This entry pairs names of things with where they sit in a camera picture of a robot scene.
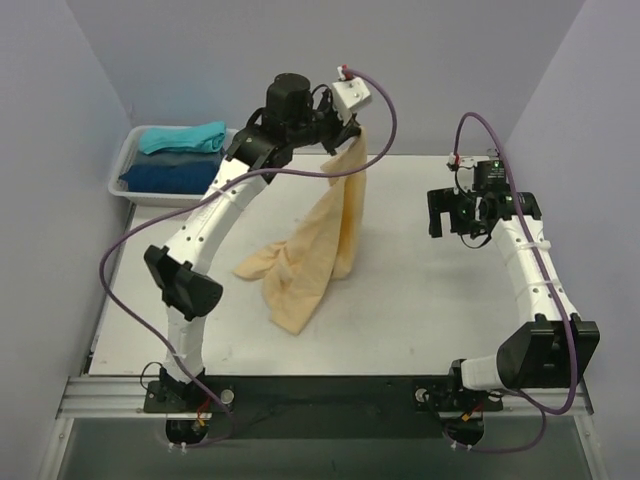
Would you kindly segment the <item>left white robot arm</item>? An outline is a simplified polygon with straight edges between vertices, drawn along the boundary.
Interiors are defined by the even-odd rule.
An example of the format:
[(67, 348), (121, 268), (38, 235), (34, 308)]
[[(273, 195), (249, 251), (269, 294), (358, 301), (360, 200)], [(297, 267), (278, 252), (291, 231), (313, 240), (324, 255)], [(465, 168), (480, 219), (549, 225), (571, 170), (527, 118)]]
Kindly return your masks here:
[(348, 73), (326, 87), (318, 104), (305, 76), (277, 75), (267, 88), (264, 106), (234, 135), (204, 206), (194, 210), (163, 246), (145, 251), (144, 261), (168, 316), (171, 347), (159, 381), (179, 410), (193, 410), (203, 398), (204, 324), (223, 294), (208, 272), (222, 241), (242, 211), (291, 162), (295, 149), (320, 144), (334, 154), (358, 136), (356, 113), (370, 100), (364, 81)]

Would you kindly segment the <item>cream yellow t shirt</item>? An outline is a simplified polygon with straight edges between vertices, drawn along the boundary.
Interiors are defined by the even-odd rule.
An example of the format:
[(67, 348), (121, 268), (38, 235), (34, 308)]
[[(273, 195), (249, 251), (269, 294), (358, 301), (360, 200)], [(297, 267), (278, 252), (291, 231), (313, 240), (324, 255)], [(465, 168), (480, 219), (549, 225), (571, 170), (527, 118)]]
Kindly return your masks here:
[(270, 320), (298, 335), (333, 280), (347, 277), (359, 248), (367, 176), (329, 180), (329, 188), (292, 235), (244, 259), (233, 274), (262, 282)]

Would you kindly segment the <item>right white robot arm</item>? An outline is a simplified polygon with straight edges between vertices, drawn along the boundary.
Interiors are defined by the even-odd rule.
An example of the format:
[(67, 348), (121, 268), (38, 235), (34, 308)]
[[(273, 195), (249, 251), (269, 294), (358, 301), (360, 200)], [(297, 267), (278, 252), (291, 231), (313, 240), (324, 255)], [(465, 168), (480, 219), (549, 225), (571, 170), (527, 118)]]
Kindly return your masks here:
[(444, 398), (464, 408), (479, 391), (502, 390), (527, 398), (531, 389), (564, 388), (562, 405), (540, 407), (564, 414), (599, 343), (597, 324), (583, 320), (568, 299), (553, 265), (538, 202), (532, 193), (511, 186), (506, 163), (453, 154), (447, 166), (454, 175), (453, 187), (427, 193), (429, 234), (442, 236), (442, 217), (447, 215), (451, 233), (495, 245), (513, 287), (518, 320), (495, 354), (461, 361), (460, 373), (443, 384)]

